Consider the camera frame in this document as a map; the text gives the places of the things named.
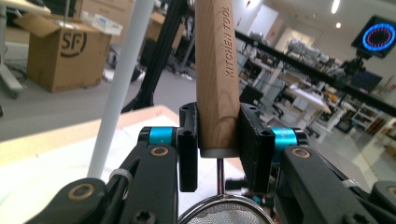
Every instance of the screw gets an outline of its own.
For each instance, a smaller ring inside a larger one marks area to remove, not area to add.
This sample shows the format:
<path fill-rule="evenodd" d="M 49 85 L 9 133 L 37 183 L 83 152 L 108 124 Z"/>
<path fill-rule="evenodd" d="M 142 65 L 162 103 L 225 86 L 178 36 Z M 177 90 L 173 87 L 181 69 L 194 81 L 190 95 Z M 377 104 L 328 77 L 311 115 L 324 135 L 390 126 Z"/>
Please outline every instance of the screw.
<path fill-rule="evenodd" d="M 192 135 L 192 132 L 191 131 L 184 131 L 183 134 L 184 135 Z"/>
<path fill-rule="evenodd" d="M 155 215 L 149 211 L 139 211 L 137 212 L 131 224 L 154 224 L 155 223 Z"/>
<path fill-rule="evenodd" d="M 389 187 L 388 192 L 390 193 L 390 195 L 392 195 L 394 198 L 396 198 L 396 187 L 395 186 Z"/>
<path fill-rule="evenodd" d="M 296 157 L 300 157 L 300 158 L 304 158 L 304 159 L 311 156 L 311 154 L 307 150 L 302 149 L 302 148 L 294 148 L 291 150 L 291 153 Z"/>
<path fill-rule="evenodd" d="M 262 135 L 264 135 L 264 136 L 269 136 L 269 135 L 271 135 L 271 133 L 268 132 L 268 131 L 262 131 Z"/>
<path fill-rule="evenodd" d="M 92 184 L 80 184 L 70 189 L 67 197 L 73 201 L 80 201 L 90 197 L 95 187 Z"/>
<path fill-rule="evenodd" d="M 150 153 L 153 156 L 161 157 L 161 156 L 168 154 L 168 151 L 169 150 L 166 147 L 155 147 L 154 149 L 151 150 Z"/>

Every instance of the monitor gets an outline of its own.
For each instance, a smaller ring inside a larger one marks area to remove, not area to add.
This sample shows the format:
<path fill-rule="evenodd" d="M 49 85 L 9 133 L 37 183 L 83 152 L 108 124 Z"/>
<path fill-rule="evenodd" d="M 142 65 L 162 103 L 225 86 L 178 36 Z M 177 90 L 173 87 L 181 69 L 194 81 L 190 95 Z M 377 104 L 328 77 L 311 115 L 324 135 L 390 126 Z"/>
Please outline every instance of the monitor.
<path fill-rule="evenodd" d="M 359 89 L 364 89 L 367 92 L 371 92 L 381 80 L 382 77 L 376 74 L 369 71 L 360 71 L 352 76 L 350 85 Z"/>

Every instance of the metal strainer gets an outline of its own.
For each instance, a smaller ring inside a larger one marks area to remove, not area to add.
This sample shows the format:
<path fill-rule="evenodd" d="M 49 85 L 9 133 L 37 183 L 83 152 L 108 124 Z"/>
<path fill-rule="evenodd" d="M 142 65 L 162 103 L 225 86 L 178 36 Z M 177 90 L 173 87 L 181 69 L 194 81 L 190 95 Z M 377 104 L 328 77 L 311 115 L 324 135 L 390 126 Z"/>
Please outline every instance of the metal strainer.
<path fill-rule="evenodd" d="M 205 199 L 187 210 L 179 217 L 178 223 L 272 224 L 273 221 L 250 199 L 238 195 L 220 194 Z"/>

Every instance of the wooden handle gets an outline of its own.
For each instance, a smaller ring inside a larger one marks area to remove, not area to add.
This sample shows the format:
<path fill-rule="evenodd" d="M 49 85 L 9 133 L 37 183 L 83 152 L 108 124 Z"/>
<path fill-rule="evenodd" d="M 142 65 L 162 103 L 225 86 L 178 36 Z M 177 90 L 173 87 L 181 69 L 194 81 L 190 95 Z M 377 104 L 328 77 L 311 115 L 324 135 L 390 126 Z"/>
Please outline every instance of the wooden handle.
<path fill-rule="evenodd" d="M 239 89 L 231 0 L 195 1 L 195 23 L 201 157 L 237 157 Z"/>

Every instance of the table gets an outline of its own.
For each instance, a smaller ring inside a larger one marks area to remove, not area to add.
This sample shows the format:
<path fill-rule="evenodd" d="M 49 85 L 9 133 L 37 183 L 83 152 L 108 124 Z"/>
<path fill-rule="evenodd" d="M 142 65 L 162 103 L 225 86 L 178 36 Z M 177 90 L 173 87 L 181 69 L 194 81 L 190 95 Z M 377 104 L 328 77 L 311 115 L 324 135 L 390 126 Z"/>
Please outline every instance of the table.
<path fill-rule="evenodd" d="M 296 84 L 292 84 L 288 88 L 288 92 L 308 102 L 308 107 L 303 110 L 303 113 L 301 113 L 301 115 L 294 121 L 294 124 L 291 125 L 293 127 L 304 130 L 309 126 L 307 121 L 311 120 L 318 109 L 325 113 L 331 113 L 330 108 L 322 99 L 315 94 L 299 89 Z"/>
<path fill-rule="evenodd" d="M 25 0 L 0 0 L 0 76 L 11 90 L 12 96 L 17 97 L 23 91 L 23 86 L 11 74 L 4 63 L 4 54 L 6 48 L 6 29 L 7 29 L 7 7 L 13 7 L 17 10 L 49 15 L 50 10 L 47 7 L 39 7 Z"/>
<path fill-rule="evenodd" d="M 60 188 L 85 177 L 99 126 L 100 120 L 94 120 L 0 143 L 0 223 L 26 221 Z M 122 114 L 102 180 L 107 182 L 120 166 L 144 126 L 178 126 L 178 115 L 163 105 Z M 198 190 L 179 193 L 179 214 L 217 194 L 216 159 L 199 158 L 198 167 Z M 224 167 L 226 178 L 244 176 L 238 159 L 227 159 Z"/>
<path fill-rule="evenodd" d="M 343 117 L 348 110 L 356 112 L 356 109 L 350 103 L 345 102 L 345 101 L 343 101 L 341 103 L 341 107 L 339 107 L 338 105 L 336 105 L 332 102 L 327 102 L 327 104 L 329 106 L 335 108 L 335 112 L 333 112 L 332 116 L 330 117 L 330 119 L 327 122 L 324 122 L 324 121 L 319 122 L 316 120 L 315 123 L 313 122 L 313 124 L 315 124 L 317 127 L 319 127 L 325 133 L 332 134 L 332 128 L 340 121 L 341 117 Z M 318 116 L 320 117 L 322 113 L 324 113 L 324 112 L 323 111 L 320 112 L 318 114 Z"/>
<path fill-rule="evenodd" d="M 262 91 L 262 93 L 266 94 L 267 93 L 267 86 L 268 85 L 263 85 L 264 79 L 265 79 L 265 75 L 267 73 L 267 71 L 271 71 L 272 68 L 270 66 L 268 66 L 265 63 L 262 63 L 261 60 L 259 59 L 248 59 L 251 63 L 254 63 L 256 65 L 258 65 L 262 70 L 260 71 L 260 73 L 257 75 L 256 80 L 254 80 L 253 83 L 253 87 L 258 89 L 259 91 Z"/>
<path fill-rule="evenodd" d="M 381 145 L 387 149 L 388 154 L 396 161 L 396 137 L 392 136 L 391 128 L 384 128 L 376 137 L 380 140 Z"/>
<path fill-rule="evenodd" d="M 294 83 L 299 83 L 301 79 L 292 73 L 286 71 L 286 74 L 279 76 L 279 79 L 283 80 L 287 86 L 291 86 Z"/>

